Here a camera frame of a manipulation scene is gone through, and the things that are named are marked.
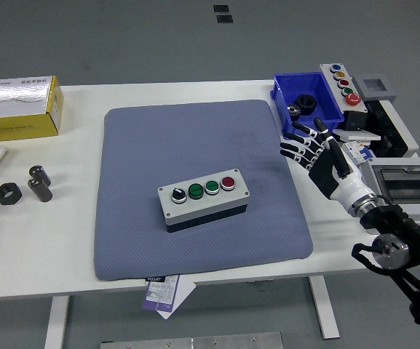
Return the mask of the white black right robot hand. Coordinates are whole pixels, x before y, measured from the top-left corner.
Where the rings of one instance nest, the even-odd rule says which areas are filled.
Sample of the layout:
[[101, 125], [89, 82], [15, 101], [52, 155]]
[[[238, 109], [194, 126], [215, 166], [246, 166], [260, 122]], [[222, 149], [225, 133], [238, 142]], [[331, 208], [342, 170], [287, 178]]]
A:
[[334, 136], [314, 119], [311, 129], [297, 121], [292, 126], [305, 133], [304, 137], [285, 132], [287, 143], [281, 143], [280, 153], [300, 164], [324, 197], [339, 202], [353, 217], [362, 217], [377, 207], [377, 195], [362, 181], [357, 166], [344, 155]]

